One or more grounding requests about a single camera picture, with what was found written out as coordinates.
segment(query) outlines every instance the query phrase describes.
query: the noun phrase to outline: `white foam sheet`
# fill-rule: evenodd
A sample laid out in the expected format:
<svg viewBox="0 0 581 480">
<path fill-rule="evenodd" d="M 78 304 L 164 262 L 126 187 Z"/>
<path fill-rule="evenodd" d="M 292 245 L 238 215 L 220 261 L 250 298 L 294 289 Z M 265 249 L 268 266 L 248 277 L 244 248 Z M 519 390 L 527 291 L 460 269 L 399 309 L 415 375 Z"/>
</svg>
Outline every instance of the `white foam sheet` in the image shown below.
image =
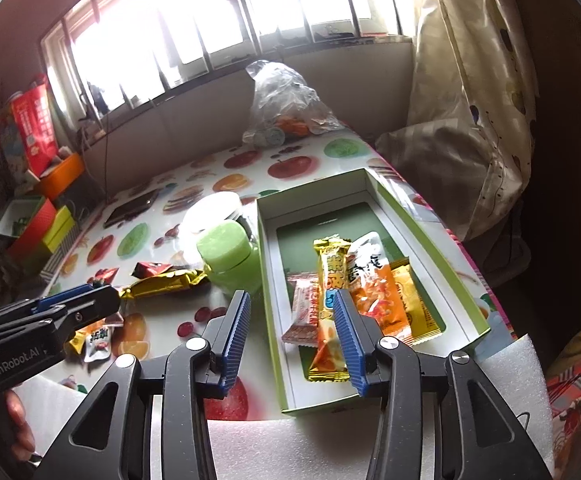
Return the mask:
<svg viewBox="0 0 581 480">
<path fill-rule="evenodd" d="M 539 361 L 528 336 L 488 358 L 482 369 L 514 413 L 529 412 L 528 433 L 553 471 L 551 409 Z M 27 411 L 37 450 L 52 440 L 84 399 L 41 376 L 16 388 Z M 378 427 L 378 407 L 297 418 L 248 422 L 210 420 L 208 431 L 219 479 L 358 480 L 365 478 Z M 161 399 L 151 428 L 151 478 L 160 479 Z M 435 435 L 432 398 L 424 397 L 422 478 L 433 478 Z"/>
</svg>

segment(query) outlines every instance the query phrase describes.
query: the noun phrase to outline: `fruit-patterned tablecloth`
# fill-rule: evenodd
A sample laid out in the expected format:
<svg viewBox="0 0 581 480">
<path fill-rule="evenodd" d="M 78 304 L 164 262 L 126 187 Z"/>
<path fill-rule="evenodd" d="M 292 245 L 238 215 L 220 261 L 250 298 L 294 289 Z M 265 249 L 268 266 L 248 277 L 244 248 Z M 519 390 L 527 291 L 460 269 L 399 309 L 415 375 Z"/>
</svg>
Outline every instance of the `fruit-patterned tablecloth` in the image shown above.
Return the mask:
<svg viewBox="0 0 581 480">
<path fill-rule="evenodd" d="M 506 314 L 459 240 L 422 197 L 350 131 L 310 136 L 269 150 L 231 148 L 118 193 L 87 223 L 48 293 L 80 285 L 95 276 L 112 277 L 114 286 L 130 285 L 136 281 L 131 272 L 137 262 L 199 266 L 196 237 L 181 224 L 187 209 L 206 195 L 235 191 L 244 204 L 244 214 L 252 217 L 254 201 L 261 196 L 358 168 L 371 168 L 384 177 L 481 307 L 491 332 L 478 345 L 477 357 L 486 358 L 510 344 L 515 335 Z M 117 206 L 152 189 L 160 191 L 151 209 L 132 221 L 104 227 L 104 221 Z M 130 302 L 125 305 L 126 323 L 123 329 L 117 329 L 113 351 L 131 352 L 142 358 L 167 354 L 187 337 L 201 334 L 208 319 L 221 314 L 228 301 L 219 289 L 206 284 L 177 294 Z M 186 323 L 180 330 L 184 337 L 177 333 L 182 323 Z M 112 359 L 87 365 L 78 356 L 72 356 L 44 374 L 66 386 L 89 390 L 110 362 Z M 206 411 L 209 418 L 227 420 L 283 416 L 276 400 L 263 308 L 253 311 L 236 386 L 224 401 L 209 402 Z"/>
</svg>

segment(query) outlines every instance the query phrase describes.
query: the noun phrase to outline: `curtain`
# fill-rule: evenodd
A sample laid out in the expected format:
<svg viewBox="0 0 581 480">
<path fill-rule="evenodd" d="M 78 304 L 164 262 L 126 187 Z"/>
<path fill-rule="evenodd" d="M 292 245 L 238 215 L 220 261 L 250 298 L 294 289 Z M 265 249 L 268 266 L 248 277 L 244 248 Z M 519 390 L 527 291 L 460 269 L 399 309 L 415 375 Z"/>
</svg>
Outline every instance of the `curtain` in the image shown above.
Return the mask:
<svg viewBox="0 0 581 480">
<path fill-rule="evenodd" d="M 468 240 L 528 184 L 535 67 L 515 0 L 414 1 L 407 127 L 376 148 Z"/>
</svg>

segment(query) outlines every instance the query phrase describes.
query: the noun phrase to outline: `green plastic container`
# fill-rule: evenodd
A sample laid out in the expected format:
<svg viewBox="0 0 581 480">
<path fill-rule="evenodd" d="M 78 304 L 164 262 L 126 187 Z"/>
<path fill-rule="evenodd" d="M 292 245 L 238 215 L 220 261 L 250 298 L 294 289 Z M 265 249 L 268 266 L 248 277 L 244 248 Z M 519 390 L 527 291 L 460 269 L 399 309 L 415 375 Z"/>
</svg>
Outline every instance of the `green plastic container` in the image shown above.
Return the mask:
<svg viewBox="0 0 581 480">
<path fill-rule="evenodd" d="M 244 228 L 234 220 L 224 220 L 206 231 L 197 241 L 209 280 L 226 295 L 245 290 L 251 295 L 262 286 L 259 249 Z"/>
</svg>

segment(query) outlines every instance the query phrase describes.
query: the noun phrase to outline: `silver bolt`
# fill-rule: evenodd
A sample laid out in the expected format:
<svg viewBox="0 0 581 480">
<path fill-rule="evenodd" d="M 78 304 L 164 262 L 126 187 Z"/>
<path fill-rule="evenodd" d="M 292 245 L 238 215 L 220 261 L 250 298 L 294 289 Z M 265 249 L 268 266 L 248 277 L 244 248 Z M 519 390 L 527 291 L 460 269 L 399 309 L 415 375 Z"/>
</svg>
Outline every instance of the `silver bolt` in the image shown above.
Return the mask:
<svg viewBox="0 0 581 480">
<path fill-rule="evenodd" d="M 201 350 L 206 346 L 206 339 L 203 337 L 193 337 L 186 342 L 186 348 L 189 350 Z"/>
<path fill-rule="evenodd" d="M 397 348 L 399 345 L 399 340 L 392 335 L 385 335 L 383 338 L 379 340 L 379 345 L 386 350 L 392 350 Z"/>
<path fill-rule="evenodd" d="M 471 360 L 471 358 L 469 357 L 469 355 L 466 352 L 464 352 L 463 350 L 458 350 L 456 352 L 453 352 L 451 354 L 451 358 L 458 365 L 465 365 L 466 363 L 468 363 Z"/>
<path fill-rule="evenodd" d="M 135 356 L 133 354 L 122 354 L 117 359 L 115 359 L 115 364 L 118 368 L 128 368 L 135 362 Z"/>
</svg>

